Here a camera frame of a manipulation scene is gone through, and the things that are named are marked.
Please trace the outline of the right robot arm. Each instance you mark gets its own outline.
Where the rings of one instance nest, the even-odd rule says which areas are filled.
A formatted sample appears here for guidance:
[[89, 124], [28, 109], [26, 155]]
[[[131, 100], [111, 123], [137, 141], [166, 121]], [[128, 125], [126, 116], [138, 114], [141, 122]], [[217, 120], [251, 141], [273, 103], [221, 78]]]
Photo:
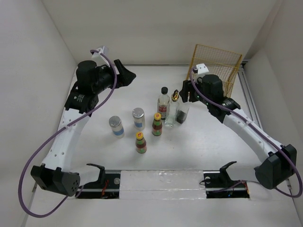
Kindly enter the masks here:
[[274, 189], [294, 174], [297, 151], [284, 146], [261, 130], [241, 109], [241, 106], [223, 92], [223, 83], [217, 75], [208, 74], [197, 81], [183, 81], [179, 93], [183, 102], [200, 101], [219, 122], [233, 130], [257, 155], [261, 164], [254, 168], [257, 181], [267, 189]]

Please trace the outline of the dark liquid square bottle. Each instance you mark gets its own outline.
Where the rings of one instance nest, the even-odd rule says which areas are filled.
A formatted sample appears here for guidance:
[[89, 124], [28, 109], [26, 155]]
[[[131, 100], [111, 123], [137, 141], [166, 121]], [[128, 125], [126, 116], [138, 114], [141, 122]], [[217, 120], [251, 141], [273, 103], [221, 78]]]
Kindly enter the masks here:
[[177, 111], [177, 117], [176, 121], [180, 124], [184, 123], [189, 111], [189, 102], [183, 103], [180, 102], [178, 111]]

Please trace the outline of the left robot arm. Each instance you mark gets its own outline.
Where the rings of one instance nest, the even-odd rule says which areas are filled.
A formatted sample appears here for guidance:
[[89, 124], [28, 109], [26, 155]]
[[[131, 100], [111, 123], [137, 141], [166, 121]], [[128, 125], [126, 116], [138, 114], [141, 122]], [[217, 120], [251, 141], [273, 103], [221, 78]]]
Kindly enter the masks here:
[[31, 176], [41, 189], [73, 196], [78, 188], [87, 183], [101, 187], [105, 183], [104, 168], [87, 164], [78, 170], [71, 169], [71, 159], [76, 144], [92, 110], [96, 108], [98, 95], [110, 88], [126, 87], [136, 78], [119, 59], [114, 66], [98, 66], [92, 60], [82, 61], [76, 69], [74, 83], [64, 105], [60, 128], [62, 132], [55, 136], [52, 147], [40, 166], [33, 166]]

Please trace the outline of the clear square oil bottle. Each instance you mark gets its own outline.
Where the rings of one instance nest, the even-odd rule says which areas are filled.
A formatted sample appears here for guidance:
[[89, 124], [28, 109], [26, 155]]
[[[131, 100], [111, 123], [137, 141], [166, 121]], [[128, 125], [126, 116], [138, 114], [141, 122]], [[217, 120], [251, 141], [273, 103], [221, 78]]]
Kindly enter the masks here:
[[167, 107], [167, 114], [165, 118], [165, 126], [174, 127], [177, 112], [179, 108], [179, 92], [176, 89], [171, 95], [171, 100]]

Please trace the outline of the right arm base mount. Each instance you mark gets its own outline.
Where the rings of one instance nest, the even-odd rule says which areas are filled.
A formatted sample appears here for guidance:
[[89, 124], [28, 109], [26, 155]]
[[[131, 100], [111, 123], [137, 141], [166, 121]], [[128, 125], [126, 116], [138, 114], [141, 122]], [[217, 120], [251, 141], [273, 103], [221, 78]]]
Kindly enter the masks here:
[[237, 162], [229, 162], [219, 170], [203, 171], [204, 178], [199, 185], [204, 186], [207, 199], [250, 198], [247, 183], [232, 180], [227, 173], [227, 168], [235, 163]]

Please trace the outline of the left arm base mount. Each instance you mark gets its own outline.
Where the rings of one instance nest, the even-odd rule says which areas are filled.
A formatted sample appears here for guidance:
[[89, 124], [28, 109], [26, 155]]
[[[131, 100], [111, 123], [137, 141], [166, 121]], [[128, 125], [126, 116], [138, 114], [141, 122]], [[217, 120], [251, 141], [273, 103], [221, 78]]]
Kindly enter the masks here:
[[77, 199], [118, 199], [121, 171], [106, 170], [103, 166], [88, 163], [80, 168], [80, 186]]

